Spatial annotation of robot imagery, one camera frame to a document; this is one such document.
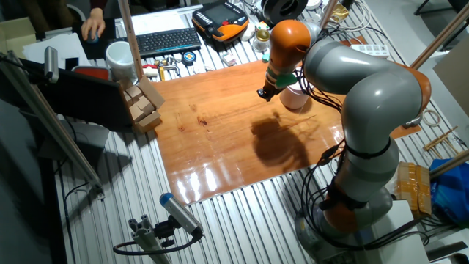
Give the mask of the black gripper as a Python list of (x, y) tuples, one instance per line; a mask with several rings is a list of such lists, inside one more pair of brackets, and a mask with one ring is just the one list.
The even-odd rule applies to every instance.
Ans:
[(265, 84), (262, 89), (257, 90), (258, 96), (265, 98), (267, 102), (270, 102), (272, 98), (278, 95), (281, 89), (277, 89), (275, 85)]

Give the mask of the bare person hand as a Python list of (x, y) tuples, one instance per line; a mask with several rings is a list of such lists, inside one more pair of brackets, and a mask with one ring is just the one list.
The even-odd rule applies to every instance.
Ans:
[(93, 8), (87, 20), (81, 26), (81, 34), (84, 41), (95, 40), (101, 37), (106, 28), (103, 19), (103, 10), (99, 7)]

